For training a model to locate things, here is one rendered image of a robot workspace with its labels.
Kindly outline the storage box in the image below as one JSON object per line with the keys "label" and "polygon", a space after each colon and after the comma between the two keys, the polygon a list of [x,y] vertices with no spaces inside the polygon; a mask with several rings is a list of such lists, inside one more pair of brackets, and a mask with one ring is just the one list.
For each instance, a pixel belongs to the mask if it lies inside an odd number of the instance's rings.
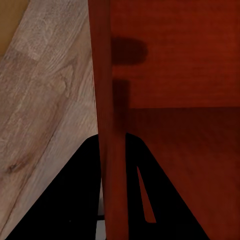
{"label": "storage box", "polygon": [[129,240],[126,133],[210,240],[240,240],[240,0],[88,0],[88,12],[106,240]]}

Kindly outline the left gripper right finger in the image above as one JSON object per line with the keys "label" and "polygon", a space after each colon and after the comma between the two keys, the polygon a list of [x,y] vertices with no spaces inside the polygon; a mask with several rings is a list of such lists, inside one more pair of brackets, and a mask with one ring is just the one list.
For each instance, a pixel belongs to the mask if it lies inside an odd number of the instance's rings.
{"label": "left gripper right finger", "polygon": [[[144,141],[125,134],[129,240],[210,240]],[[157,223],[145,220],[139,168]]]}

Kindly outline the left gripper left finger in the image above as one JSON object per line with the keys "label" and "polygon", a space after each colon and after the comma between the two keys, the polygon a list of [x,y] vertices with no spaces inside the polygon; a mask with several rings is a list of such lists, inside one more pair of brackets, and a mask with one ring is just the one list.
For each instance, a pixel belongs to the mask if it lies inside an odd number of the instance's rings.
{"label": "left gripper left finger", "polygon": [[97,134],[84,141],[6,240],[95,240],[101,180]]}

